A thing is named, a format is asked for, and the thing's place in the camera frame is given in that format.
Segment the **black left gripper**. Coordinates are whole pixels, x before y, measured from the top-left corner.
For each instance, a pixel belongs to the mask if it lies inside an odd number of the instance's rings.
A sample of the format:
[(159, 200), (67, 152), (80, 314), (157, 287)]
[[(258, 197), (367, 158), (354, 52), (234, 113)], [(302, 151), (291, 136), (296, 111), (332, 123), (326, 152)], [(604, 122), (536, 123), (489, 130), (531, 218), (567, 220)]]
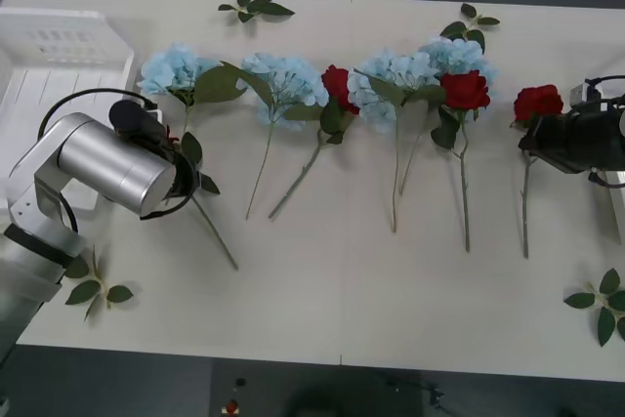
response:
[(166, 128), (155, 115), (130, 100), (118, 101), (108, 112), (118, 137), (138, 146), (166, 146)]

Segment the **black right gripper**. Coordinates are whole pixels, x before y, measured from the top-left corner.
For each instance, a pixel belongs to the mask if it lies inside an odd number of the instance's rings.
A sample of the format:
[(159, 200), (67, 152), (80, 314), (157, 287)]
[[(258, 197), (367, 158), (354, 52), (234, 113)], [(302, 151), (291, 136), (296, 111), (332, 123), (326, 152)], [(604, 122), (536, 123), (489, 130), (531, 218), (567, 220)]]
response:
[(580, 113), (540, 116), (534, 128), (528, 128), (521, 137), (519, 149), (563, 173), (580, 174), (589, 170), (581, 156), (588, 128), (588, 117)]

